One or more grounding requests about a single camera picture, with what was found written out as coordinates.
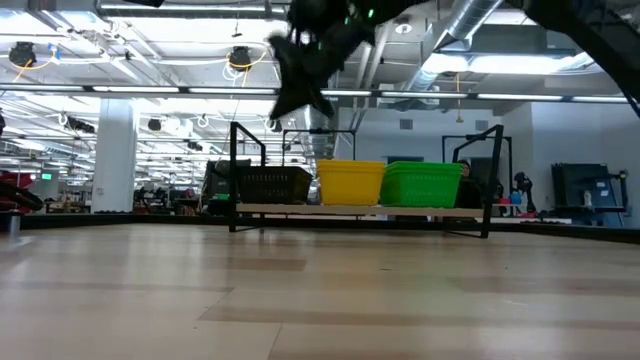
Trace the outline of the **red machine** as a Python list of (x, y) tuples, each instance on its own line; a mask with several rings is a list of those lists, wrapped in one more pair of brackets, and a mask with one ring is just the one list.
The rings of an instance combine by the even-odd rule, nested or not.
[[(34, 183), (32, 174), (29, 173), (11, 173), (6, 171), (0, 171), (0, 183), (7, 183), (18, 186), (22, 189), (29, 190)], [(9, 210), (19, 210), (23, 214), (31, 213), (32, 210), (25, 206), (18, 206), (14, 201), (9, 198), (0, 196), (0, 212)]]

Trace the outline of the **white building column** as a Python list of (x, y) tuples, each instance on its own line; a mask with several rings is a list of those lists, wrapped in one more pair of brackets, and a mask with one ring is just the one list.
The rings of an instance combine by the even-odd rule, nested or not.
[(139, 120), (131, 100), (101, 100), (92, 181), (93, 213), (132, 210)]

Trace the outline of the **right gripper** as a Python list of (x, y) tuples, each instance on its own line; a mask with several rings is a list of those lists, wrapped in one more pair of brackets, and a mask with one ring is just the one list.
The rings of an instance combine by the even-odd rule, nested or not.
[(319, 88), (361, 42), (375, 42), (376, 0), (292, 0), (287, 19), (288, 34), (268, 37), (281, 72), (270, 119), (309, 104), (333, 118), (334, 108)]

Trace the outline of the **wooden shelf with black frame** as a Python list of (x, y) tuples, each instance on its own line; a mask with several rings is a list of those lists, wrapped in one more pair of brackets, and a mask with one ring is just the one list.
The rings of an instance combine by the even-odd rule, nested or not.
[[(483, 210), (479, 209), (445, 209), (445, 208), (410, 208), (410, 207), (381, 207), (381, 206), (325, 206), (325, 205), (268, 205), (268, 204), (238, 204), (238, 191), (237, 191), (237, 135), (238, 132), (244, 133), (251, 140), (256, 142), (261, 149), (261, 166), (266, 164), (266, 148), (265, 144), (257, 139), (251, 132), (249, 132), (244, 126), (238, 122), (231, 123), (231, 155), (230, 155), (230, 172), (229, 172), (229, 185), (230, 185), (230, 211), (227, 216), (227, 226), (231, 233), (237, 231), (237, 221), (239, 219), (238, 211), (241, 213), (257, 213), (264, 219), (265, 214), (311, 214), (311, 215), (338, 215), (338, 216), (366, 216), (366, 215), (393, 215), (393, 216), (435, 216), (445, 218), (454, 217), (480, 217), (482, 216), (482, 223), (480, 225), (479, 235), (470, 235), (457, 233), (459, 235), (477, 237), (480, 239), (487, 239), (490, 233), (491, 226), (491, 212), (492, 212), (492, 200), (489, 200), (488, 204), (485, 204)], [(497, 155), (500, 152), (501, 140), (504, 133), (503, 125), (495, 125), (488, 130), (479, 133), (480, 137), (495, 133), (495, 146), (493, 154), (493, 166), (491, 170), (488, 197), (492, 196), (497, 187), (496, 170)]]

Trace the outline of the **background workbenches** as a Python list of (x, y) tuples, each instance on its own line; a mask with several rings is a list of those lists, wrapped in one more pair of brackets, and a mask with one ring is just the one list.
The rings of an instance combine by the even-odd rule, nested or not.
[(200, 198), (192, 189), (147, 190), (141, 187), (133, 194), (133, 212), (136, 214), (196, 216), (200, 211)]

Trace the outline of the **long LED light bar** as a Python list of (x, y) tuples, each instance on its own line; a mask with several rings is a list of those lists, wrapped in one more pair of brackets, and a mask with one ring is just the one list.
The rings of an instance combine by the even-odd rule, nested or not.
[[(130, 98), (234, 98), (271, 99), (279, 95), (276, 88), (256, 87), (185, 87), (185, 86), (113, 86), (0, 83), (0, 92), (23, 92), (86, 97)], [(374, 98), (399, 100), (469, 100), (514, 102), (563, 102), (586, 104), (623, 104), (623, 96), (541, 95), (461, 92), (411, 92), (389, 90), (323, 89), (329, 99)]]

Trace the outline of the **black equipment box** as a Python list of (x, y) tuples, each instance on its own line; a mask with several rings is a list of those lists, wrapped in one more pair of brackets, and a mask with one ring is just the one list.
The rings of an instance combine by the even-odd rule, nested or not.
[(229, 203), (229, 160), (208, 161), (201, 192), (203, 213), (227, 217)]

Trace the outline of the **dark background monitor panel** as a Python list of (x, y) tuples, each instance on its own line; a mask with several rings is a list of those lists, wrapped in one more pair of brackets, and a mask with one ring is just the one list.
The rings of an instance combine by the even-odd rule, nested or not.
[(551, 165), (554, 209), (566, 212), (626, 213), (628, 172), (611, 173), (606, 164)]

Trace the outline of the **black background station frame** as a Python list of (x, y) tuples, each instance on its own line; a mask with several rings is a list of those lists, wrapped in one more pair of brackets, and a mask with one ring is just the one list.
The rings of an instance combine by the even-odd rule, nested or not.
[[(295, 136), (291, 139), (287, 139), (287, 135), (289, 133), (294, 133)], [(356, 159), (356, 130), (335, 130), (335, 129), (285, 129), (282, 131), (282, 140), (281, 140), (281, 163), (285, 164), (285, 156), (286, 153), (291, 149), (297, 139), (302, 135), (306, 135), (307, 137), (313, 136), (321, 136), (321, 135), (336, 135), (339, 137), (342, 134), (349, 134), (352, 138), (351, 150), (352, 150), (352, 159)]]
[[(493, 166), (495, 135), (480, 137), (479, 134), (442, 135), (440, 140), (440, 159), (443, 163), (467, 161), (472, 176), (484, 186), (489, 185)], [(513, 140), (511, 136), (503, 136), (500, 152), (497, 155), (496, 181), (497, 197), (508, 198), (515, 190)]]

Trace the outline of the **person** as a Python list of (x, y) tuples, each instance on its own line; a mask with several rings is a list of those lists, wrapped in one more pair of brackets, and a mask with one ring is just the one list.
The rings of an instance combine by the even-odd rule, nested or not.
[(456, 207), (483, 209), (488, 200), (487, 183), (472, 172), (467, 160), (458, 160), (457, 163), (461, 165), (462, 175), (458, 185)]

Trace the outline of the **black metal table frame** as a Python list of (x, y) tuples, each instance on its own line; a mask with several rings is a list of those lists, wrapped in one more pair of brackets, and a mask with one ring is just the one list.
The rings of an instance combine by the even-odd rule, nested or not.
[[(166, 225), (211, 225), (226, 226), (225, 217), (193, 217), (171, 215), (141, 215), (141, 214), (54, 214), (54, 215), (24, 215), (21, 219), (23, 230), (40, 230), (53, 228), (71, 228), (83, 226), (124, 225), (124, 224), (166, 224)], [(333, 219), (294, 219), (294, 218), (240, 218), (236, 221), (238, 230), (244, 228), (300, 228), (327, 230), (415, 230), (415, 231), (448, 231), (448, 232), (479, 232), (480, 224), (441, 224), (398, 221), (367, 221), (367, 220), (333, 220)], [(549, 235), (556, 237), (580, 238), (613, 243), (632, 244), (640, 246), (640, 229), (616, 229), (604, 227), (560, 225), (539, 222), (525, 222), (519, 224), (491, 224), (491, 233), (525, 233), (535, 235)]]

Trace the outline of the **green plastic basket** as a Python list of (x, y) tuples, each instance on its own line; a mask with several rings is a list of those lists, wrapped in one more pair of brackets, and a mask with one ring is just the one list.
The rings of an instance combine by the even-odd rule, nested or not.
[(436, 174), (446, 176), (457, 176), (462, 174), (462, 169), (454, 164), (400, 164), (385, 168), (384, 173), (391, 176), (392, 174)]
[(438, 163), (438, 162), (417, 162), (417, 161), (395, 161), (387, 164), (386, 169), (436, 169), (436, 170), (460, 170), (459, 163)]
[(385, 174), (380, 203), (387, 207), (453, 208), (460, 177), (430, 172)]

